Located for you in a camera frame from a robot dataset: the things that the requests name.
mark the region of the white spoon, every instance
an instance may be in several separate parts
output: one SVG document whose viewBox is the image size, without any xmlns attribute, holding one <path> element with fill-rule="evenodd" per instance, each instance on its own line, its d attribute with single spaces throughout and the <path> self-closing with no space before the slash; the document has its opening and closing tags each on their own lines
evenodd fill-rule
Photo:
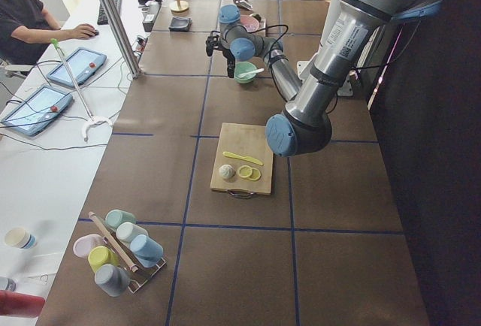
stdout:
<svg viewBox="0 0 481 326">
<path fill-rule="evenodd" d="M 237 75 L 237 78 L 245 78 L 247 76 L 250 76 L 251 74 L 261 73 L 262 71 L 264 71 L 264 68 L 255 69 L 254 71 L 250 71 L 250 72 L 239 73 Z"/>
</svg>

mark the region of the brown table surface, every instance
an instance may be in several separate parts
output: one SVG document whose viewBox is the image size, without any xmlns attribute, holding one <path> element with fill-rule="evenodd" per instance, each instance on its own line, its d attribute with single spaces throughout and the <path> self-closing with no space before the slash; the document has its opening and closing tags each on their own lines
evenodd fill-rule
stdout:
<svg viewBox="0 0 481 326">
<path fill-rule="evenodd" d="M 223 122 L 265 125 L 283 109 L 272 79 L 248 85 L 205 54 L 220 5 L 187 0 L 170 33 L 165 1 L 38 325 L 427 325 L 365 101 L 339 100 L 321 152 L 274 158 L 273 191 L 210 190 Z M 292 66 L 316 52 L 326 0 L 251 0 Z M 279 29 L 269 31 L 278 36 Z M 262 66 L 259 60 L 254 61 Z M 107 296 L 71 251 L 94 211 L 134 213 L 168 264 L 138 293 Z"/>
</svg>

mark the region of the person's hand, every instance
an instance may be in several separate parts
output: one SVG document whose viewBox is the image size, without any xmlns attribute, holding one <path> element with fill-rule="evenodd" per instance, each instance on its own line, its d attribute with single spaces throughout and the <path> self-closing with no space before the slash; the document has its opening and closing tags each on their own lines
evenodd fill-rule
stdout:
<svg viewBox="0 0 481 326">
<path fill-rule="evenodd" d="M 83 23 L 71 29 L 71 37 L 75 39 L 88 39 L 95 36 L 95 28 L 90 24 Z"/>
</svg>

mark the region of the yellow cup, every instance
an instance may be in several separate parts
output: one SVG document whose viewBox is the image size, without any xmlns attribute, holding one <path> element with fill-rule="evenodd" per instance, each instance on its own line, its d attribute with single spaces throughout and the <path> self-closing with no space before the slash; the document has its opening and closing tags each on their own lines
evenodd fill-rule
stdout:
<svg viewBox="0 0 481 326">
<path fill-rule="evenodd" d="M 119 258 L 117 255 L 105 246 L 97 246 L 93 248 L 87 259 L 89 260 L 93 272 L 97 272 L 97 270 L 104 264 L 112 264 L 114 266 L 119 265 Z"/>
</svg>

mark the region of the chair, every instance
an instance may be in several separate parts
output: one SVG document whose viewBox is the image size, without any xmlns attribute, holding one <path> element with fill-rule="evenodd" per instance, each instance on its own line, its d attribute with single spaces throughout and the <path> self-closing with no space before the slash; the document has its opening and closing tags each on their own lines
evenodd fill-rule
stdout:
<svg viewBox="0 0 481 326">
<path fill-rule="evenodd" d="M 19 77 L 25 79 L 32 70 L 33 65 L 12 65 L 6 60 L 5 55 L 0 50 L 0 70 L 7 78 Z"/>
</svg>

